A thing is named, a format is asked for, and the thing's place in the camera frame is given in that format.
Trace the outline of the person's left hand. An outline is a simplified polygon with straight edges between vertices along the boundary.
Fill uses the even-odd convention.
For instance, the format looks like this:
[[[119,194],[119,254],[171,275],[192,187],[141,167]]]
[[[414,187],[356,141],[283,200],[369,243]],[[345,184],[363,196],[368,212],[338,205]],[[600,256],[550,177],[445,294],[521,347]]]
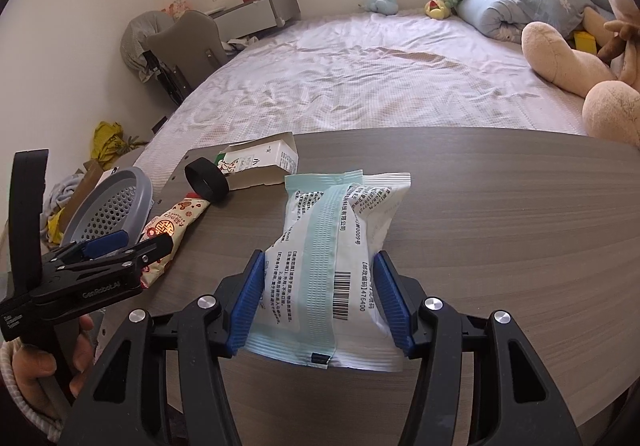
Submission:
[[[89,339],[89,332],[94,323],[89,315],[78,318],[81,333],[78,334],[73,352],[73,364],[76,376],[70,381],[70,392],[78,396],[93,366],[94,347]],[[43,391],[41,379],[53,376],[56,370],[54,357],[32,346],[23,346],[12,359],[12,368],[18,389],[24,400],[32,408],[45,416],[58,419],[60,415],[49,396]]]

